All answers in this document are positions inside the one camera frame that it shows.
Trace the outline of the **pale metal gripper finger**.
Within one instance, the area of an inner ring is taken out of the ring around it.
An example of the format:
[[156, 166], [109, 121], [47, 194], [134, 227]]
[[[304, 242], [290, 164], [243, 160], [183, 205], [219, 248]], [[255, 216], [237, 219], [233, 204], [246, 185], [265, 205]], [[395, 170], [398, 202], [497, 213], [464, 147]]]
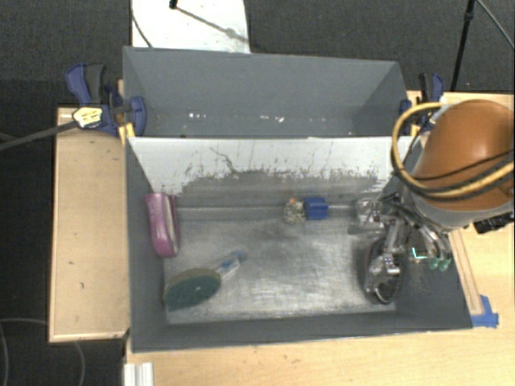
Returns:
[[382, 255], [371, 257], [365, 270], [365, 292], [374, 293], [385, 277], [384, 257]]
[[401, 266], [393, 257], [382, 259], [381, 271], [375, 285], [375, 296], [379, 302], [392, 302], [401, 286]]

